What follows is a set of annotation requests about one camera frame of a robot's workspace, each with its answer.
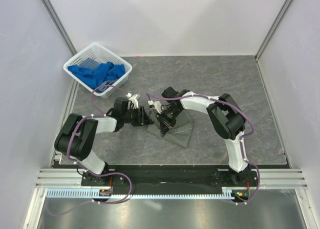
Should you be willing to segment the grey green napkin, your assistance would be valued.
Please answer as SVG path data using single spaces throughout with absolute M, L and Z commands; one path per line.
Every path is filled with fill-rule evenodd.
M 186 110 L 181 112 L 176 118 L 176 125 L 164 137 L 161 137 L 160 123 L 153 110 L 149 113 L 149 117 L 153 120 L 153 124 L 147 127 L 148 133 L 183 148 L 188 147 L 194 127 L 194 118 L 189 112 Z

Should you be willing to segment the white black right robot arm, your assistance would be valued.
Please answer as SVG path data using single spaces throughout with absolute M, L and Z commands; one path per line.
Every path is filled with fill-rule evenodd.
M 148 102 L 160 124 L 160 135 L 164 137 L 174 128 L 183 111 L 192 110 L 208 115 L 215 132 L 224 139 L 226 145 L 231 171 L 229 180 L 235 186 L 242 185 L 250 172 L 244 145 L 247 120 L 233 98 L 227 93 L 207 96 L 189 90 L 178 92 L 172 87 L 168 87 L 161 95 L 168 105 L 160 101 Z

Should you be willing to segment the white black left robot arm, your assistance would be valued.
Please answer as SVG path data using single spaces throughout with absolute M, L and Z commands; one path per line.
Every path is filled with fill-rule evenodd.
M 55 139 L 54 149 L 90 171 L 92 180 L 104 186 L 110 180 L 109 165 L 93 151 L 95 136 L 118 132 L 125 124 L 143 127 L 153 123 L 137 99 L 118 97 L 113 107 L 102 115 L 71 113 Z

